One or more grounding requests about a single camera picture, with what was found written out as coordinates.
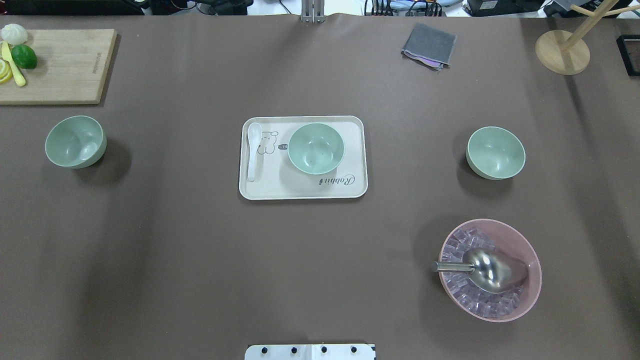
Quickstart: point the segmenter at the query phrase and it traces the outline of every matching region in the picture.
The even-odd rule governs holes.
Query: gray cloth
[[[402,53],[440,70],[444,65],[451,66],[451,53],[457,38],[456,35],[431,26],[416,24],[402,48]]]

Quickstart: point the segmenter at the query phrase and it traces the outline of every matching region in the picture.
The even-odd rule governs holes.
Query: light green ceramic bowl
[[[524,146],[510,131],[497,126],[476,130],[467,144],[467,161],[478,175],[490,180],[516,176],[524,167]]]
[[[296,130],[287,146],[289,159],[300,171],[322,175],[337,168],[344,157],[344,141],[331,126],[314,122]]]
[[[44,145],[52,163],[67,168],[93,165],[104,154],[107,138],[102,126],[91,117],[78,115],[54,126]]]

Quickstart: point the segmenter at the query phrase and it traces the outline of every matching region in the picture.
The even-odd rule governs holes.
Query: white bracket
[[[244,360],[376,360],[373,344],[251,345]]]
[[[324,0],[302,0],[302,22],[324,22]]]

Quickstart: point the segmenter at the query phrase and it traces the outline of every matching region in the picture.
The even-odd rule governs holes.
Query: lemon slice
[[[0,59],[0,78],[3,78],[5,75],[7,75],[9,71],[11,71],[9,63]]]
[[[9,81],[13,77],[11,68],[4,60],[0,60],[0,84]]]

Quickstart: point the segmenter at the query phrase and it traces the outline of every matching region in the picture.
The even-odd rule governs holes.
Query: tray
[[[251,345],[244,360],[376,360],[375,344]]]
[[[249,124],[262,126],[262,146],[256,161],[255,181],[247,181]],[[322,122],[336,129],[344,140],[344,158],[333,171],[308,175],[289,159],[287,143],[299,127]],[[249,200],[336,199],[362,196],[369,187],[362,121],[354,116],[254,117],[242,128],[238,189]]]

